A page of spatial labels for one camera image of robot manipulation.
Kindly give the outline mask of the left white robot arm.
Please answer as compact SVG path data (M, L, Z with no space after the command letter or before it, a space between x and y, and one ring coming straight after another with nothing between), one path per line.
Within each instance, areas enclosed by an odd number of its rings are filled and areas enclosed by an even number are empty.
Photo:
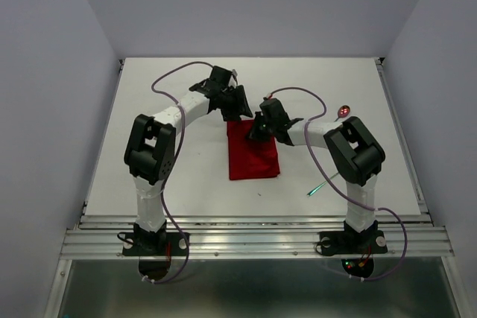
M225 122L252 117L244 87L234 70L212 66L208 78L192 85L181 99L153 87L172 106L155 115L136 116L124 152L124 163L136 188L137 216L131 238L120 234L128 247L142 247L150 254L165 248L167 222L165 184L183 146L185 130L192 122L219 111Z

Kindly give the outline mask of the red cloth napkin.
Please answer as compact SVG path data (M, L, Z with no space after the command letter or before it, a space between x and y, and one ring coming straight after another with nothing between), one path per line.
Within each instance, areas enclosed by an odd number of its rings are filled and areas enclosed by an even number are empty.
M274 138L256 141L247 137L253 120L227 122L229 179L269 179L280 174Z

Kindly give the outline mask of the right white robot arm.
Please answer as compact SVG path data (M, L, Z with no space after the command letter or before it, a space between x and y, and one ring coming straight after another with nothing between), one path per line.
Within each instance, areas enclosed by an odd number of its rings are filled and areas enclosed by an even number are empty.
M247 138L305 146L311 155L315 147L328 150L347 188L346 193L338 192L347 201L344 245L359 251L369 244L370 236L377 231L375 187L385 152L360 118L317 123L291 119L278 99L269 98L260 104Z

